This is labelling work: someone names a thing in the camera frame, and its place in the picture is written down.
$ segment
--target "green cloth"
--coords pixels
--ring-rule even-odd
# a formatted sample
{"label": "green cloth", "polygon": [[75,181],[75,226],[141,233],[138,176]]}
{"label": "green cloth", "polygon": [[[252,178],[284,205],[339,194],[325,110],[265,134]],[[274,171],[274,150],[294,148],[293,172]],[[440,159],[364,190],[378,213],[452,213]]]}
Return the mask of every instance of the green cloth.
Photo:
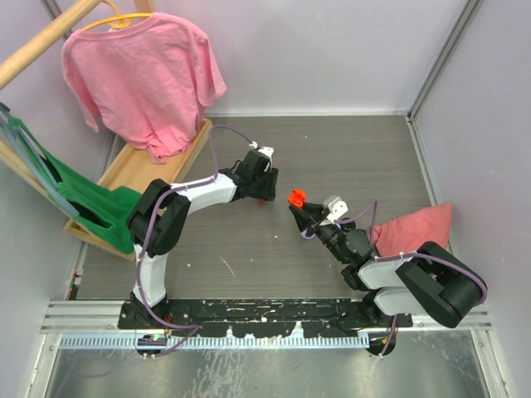
{"label": "green cloth", "polygon": [[[45,164],[58,181],[58,192],[80,213],[74,220],[117,251],[132,253],[133,242],[126,221],[139,202],[140,193],[127,187],[118,187],[113,191],[100,187],[54,158],[39,144],[20,119],[10,119],[10,125],[19,125],[41,150]],[[38,162],[35,164],[42,176],[50,181]]]}

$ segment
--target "gray floor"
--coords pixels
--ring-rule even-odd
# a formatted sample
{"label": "gray floor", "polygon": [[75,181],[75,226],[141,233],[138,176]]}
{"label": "gray floor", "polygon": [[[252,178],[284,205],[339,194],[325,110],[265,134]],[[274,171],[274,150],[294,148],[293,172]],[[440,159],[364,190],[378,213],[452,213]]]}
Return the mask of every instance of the gray floor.
{"label": "gray floor", "polygon": [[50,398],[489,396],[470,333],[455,331],[399,333],[383,361],[352,349],[177,350],[155,362],[136,352],[60,352],[50,386]]}
{"label": "gray floor", "polygon": [[[303,117],[216,119],[259,144],[275,147],[280,169],[275,202],[247,199],[213,206],[188,217],[168,260],[170,298],[357,297],[342,267],[316,240],[300,238],[286,198],[301,188],[308,200],[340,195],[356,214],[378,199],[383,222],[429,206],[417,156],[403,117]],[[218,130],[220,167],[242,158],[246,143]],[[205,147],[187,181],[212,173]],[[370,217],[362,219],[366,227]],[[223,262],[225,260],[232,271]],[[126,299],[134,265],[90,247],[78,298]]]}

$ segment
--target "pink cloth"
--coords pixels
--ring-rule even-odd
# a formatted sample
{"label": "pink cloth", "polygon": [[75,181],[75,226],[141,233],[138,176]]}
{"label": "pink cloth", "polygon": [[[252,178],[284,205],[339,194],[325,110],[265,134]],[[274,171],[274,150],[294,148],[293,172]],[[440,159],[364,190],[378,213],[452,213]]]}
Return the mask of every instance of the pink cloth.
{"label": "pink cloth", "polygon": [[448,247],[451,210],[451,203],[443,203],[375,226],[373,239],[379,255],[388,257],[414,251],[427,241]]}
{"label": "pink cloth", "polygon": [[188,148],[227,88],[207,35],[159,12],[114,32],[74,32],[62,64],[86,123],[97,132],[101,118],[156,163]]}

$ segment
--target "orange gripper tip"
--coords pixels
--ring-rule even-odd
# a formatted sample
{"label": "orange gripper tip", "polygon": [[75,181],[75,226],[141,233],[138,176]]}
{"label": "orange gripper tip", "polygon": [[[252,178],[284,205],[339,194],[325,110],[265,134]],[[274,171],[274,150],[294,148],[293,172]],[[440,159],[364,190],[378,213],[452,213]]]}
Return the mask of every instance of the orange gripper tip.
{"label": "orange gripper tip", "polygon": [[294,189],[291,194],[288,195],[288,202],[298,209],[302,209],[305,201],[306,193],[302,189]]}

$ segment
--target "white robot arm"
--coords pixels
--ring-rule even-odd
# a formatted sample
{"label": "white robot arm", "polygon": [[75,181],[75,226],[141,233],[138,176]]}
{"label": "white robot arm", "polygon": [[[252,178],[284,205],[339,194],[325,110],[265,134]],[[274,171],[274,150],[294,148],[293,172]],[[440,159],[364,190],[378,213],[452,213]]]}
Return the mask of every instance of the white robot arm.
{"label": "white robot arm", "polygon": [[[128,228],[134,241],[137,262],[140,260],[149,218],[155,202],[168,190],[182,188],[163,200],[164,213],[157,217],[147,244],[140,269],[140,280],[146,304],[155,312],[164,314],[166,288],[164,275],[168,252],[177,244],[188,214],[218,203],[228,203],[244,197],[272,201],[278,169],[272,167],[273,148],[252,149],[243,161],[233,168],[219,170],[214,176],[183,184],[167,184],[153,181],[141,196],[128,219]],[[135,283],[131,300],[138,305],[146,318],[144,301]]]}
{"label": "white robot arm", "polygon": [[300,232],[316,235],[337,260],[346,264],[341,275],[354,290],[368,291],[363,300],[366,317],[427,313],[438,323],[455,328],[487,295],[484,280],[434,242],[414,253],[378,258],[364,230],[337,223],[347,211],[340,197],[323,204],[290,201]]}

